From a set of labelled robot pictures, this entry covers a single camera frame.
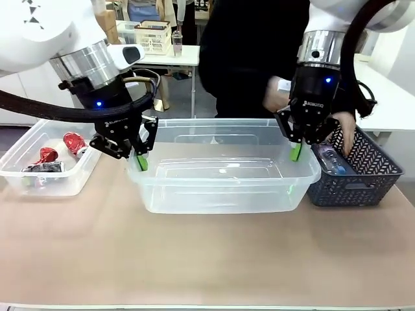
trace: person in black clothing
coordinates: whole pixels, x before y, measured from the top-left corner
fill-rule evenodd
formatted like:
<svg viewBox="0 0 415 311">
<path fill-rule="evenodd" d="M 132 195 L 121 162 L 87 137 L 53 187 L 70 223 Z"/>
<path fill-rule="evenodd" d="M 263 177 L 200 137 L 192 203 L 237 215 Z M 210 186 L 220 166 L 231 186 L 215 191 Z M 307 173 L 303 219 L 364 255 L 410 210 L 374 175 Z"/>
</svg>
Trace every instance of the person in black clothing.
<svg viewBox="0 0 415 311">
<path fill-rule="evenodd" d="M 278 82 L 294 76 L 309 7 L 309 0 L 215 1 L 200 41 L 199 75 L 217 99 L 217 117 L 272 119 L 288 105 Z M 338 106 L 333 116 L 342 125 L 348 154 L 354 110 Z"/>
</svg>

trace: black pants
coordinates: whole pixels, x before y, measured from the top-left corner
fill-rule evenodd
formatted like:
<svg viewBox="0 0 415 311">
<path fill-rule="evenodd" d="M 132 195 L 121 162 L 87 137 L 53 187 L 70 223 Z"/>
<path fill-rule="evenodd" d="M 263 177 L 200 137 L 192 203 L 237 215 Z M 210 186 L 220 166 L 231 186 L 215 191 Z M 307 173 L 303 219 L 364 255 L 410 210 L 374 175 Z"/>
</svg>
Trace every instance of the black pants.
<svg viewBox="0 0 415 311">
<path fill-rule="evenodd" d="M 177 16 L 178 6 L 173 3 L 174 13 Z M 182 25 L 183 45 L 197 45 L 197 28 L 195 21 L 195 3 L 186 5 L 184 21 Z"/>
</svg>

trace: table leg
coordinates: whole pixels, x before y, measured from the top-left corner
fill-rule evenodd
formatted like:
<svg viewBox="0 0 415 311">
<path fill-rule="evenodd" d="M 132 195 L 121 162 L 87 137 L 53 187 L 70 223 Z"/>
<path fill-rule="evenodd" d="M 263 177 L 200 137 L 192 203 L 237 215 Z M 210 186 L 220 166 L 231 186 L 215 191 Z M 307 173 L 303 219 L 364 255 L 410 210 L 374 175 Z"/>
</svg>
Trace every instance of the table leg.
<svg viewBox="0 0 415 311">
<path fill-rule="evenodd" d="M 196 118 L 196 114 L 195 114 L 195 95 L 196 95 L 196 90 L 195 90 L 195 80 L 196 80 L 196 67 L 192 67 L 192 107 L 191 107 L 191 118 L 194 119 Z"/>
<path fill-rule="evenodd" d="M 379 146 L 384 146 L 388 141 L 389 137 L 392 135 L 392 132 L 379 132 L 378 135 L 375 135 L 374 132 L 367 132 L 367 134 L 372 138 Z"/>
</svg>

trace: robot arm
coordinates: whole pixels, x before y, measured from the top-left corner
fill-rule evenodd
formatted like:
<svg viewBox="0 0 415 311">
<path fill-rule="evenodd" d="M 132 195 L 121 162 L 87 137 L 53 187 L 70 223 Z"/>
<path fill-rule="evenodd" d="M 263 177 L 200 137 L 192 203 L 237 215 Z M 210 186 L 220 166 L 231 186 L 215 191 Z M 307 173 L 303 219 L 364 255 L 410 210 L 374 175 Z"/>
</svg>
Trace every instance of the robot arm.
<svg viewBox="0 0 415 311">
<path fill-rule="evenodd" d="M 138 77 L 132 65 L 145 53 L 139 45 L 107 45 L 106 35 L 90 0 L 13 0 L 0 10 L 0 76 L 50 61 L 60 77 L 60 89 L 76 95 L 85 109 L 62 108 L 0 91 L 0 108 L 43 119 L 95 124 L 90 145 L 115 158 L 152 149 L 157 119 L 145 119 L 152 131 L 146 141 L 138 133 L 141 113 L 152 105 L 160 77 Z M 146 94 L 133 101 L 125 87 L 144 82 Z"/>
<path fill-rule="evenodd" d="M 311 0 L 310 21 L 291 84 L 290 110 L 277 116 L 283 134 L 295 143 L 323 141 L 338 126 L 329 116 L 337 109 L 333 100 L 339 85 L 347 93 L 350 110 L 356 109 L 361 117 L 371 114 L 375 102 L 365 99 L 354 71 L 359 38 L 365 28 L 393 32 L 414 17 L 415 3 L 409 0 Z"/>
</svg>

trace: silver metal cylinder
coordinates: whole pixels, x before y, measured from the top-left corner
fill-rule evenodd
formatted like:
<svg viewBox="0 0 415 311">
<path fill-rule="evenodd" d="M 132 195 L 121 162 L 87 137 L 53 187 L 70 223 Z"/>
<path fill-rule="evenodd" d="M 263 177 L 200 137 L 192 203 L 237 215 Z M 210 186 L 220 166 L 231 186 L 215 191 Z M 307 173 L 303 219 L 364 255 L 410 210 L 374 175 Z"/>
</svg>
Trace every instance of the silver metal cylinder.
<svg viewBox="0 0 415 311">
<path fill-rule="evenodd" d="M 88 77 L 95 89 L 114 81 L 119 74 L 104 41 L 49 61 L 62 81 Z"/>
<path fill-rule="evenodd" d="M 306 32 L 298 51 L 298 63 L 315 67 L 340 67 L 345 33 L 328 30 Z"/>
</svg>

